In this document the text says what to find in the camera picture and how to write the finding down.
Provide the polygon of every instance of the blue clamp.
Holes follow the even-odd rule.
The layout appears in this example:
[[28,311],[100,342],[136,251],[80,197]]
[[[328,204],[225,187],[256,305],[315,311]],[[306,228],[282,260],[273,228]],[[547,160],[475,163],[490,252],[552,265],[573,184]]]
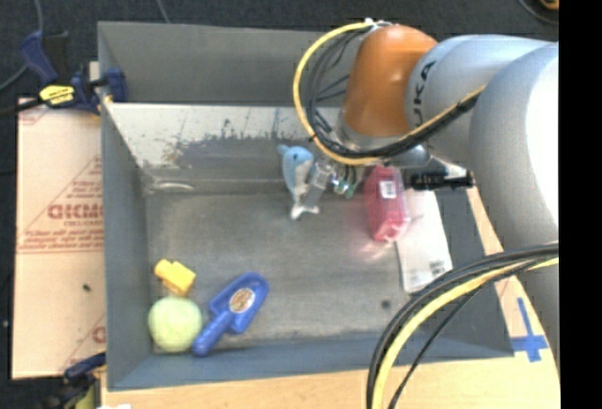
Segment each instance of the blue clamp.
[[69,367],[64,372],[64,381],[58,390],[44,398],[42,404],[34,407],[43,409],[72,409],[89,392],[97,381],[92,371],[106,364],[106,354],[99,353]]
[[109,68],[101,79],[94,81],[89,79],[86,69],[70,75],[65,57],[67,37],[67,33],[44,37],[41,31],[36,31],[21,44],[27,67],[40,76],[42,101],[51,108],[74,108],[98,115],[100,100],[95,88],[109,86],[113,101],[125,102],[128,88],[119,68]]

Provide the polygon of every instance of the white paper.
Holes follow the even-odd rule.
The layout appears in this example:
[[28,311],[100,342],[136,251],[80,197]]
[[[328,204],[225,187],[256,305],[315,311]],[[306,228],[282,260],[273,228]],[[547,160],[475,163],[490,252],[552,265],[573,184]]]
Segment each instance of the white paper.
[[411,221],[396,244],[404,289],[414,293],[451,270],[452,258],[435,192],[407,189],[405,201]]

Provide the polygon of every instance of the blue tape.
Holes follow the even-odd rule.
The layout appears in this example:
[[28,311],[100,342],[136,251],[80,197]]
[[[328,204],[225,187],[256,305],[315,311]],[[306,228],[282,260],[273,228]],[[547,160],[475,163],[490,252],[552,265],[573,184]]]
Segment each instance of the blue tape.
[[546,338],[544,336],[536,336],[533,334],[531,322],[529,321],[529,316],[527,314],[527,308],[525,307],[525,301],[521,297],[518,297],[517,302],[523,317],[523,322],[525,323],[525,327],[527,327],[527,335],[520,338],[510,338],[510,343],[515,352],[525,351],[529,358],[529,362],[539,362],[542,360],[539,351],[547,349],[548,347]]

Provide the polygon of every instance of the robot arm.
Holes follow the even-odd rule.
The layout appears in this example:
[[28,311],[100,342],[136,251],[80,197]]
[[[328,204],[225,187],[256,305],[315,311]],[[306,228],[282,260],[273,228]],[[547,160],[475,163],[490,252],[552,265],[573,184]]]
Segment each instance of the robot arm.
[[[559,239],[558,58],[558,42],[475,35],[437,43],[407,26],[374,24],[357,50],[331,144],[295,104],[335,162],[405,167],[433,156],[470,170],[500,242],[512,250]],[[383,149],[420,131],[423,144]],[[318,199],[311,188],[308,195]],[[560,373],[558,266],[521,281]]]

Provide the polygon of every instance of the blue toy shovel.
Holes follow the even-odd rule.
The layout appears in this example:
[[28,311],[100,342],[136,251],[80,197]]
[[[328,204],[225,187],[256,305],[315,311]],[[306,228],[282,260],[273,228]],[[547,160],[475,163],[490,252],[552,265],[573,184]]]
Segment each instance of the blue toy shovel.
[[209,303],[214,318],[193,342],[193,354],[207,355],[227,331],[245,332],[269,291],[267,280],[255,272],[247,272],[230,283]]

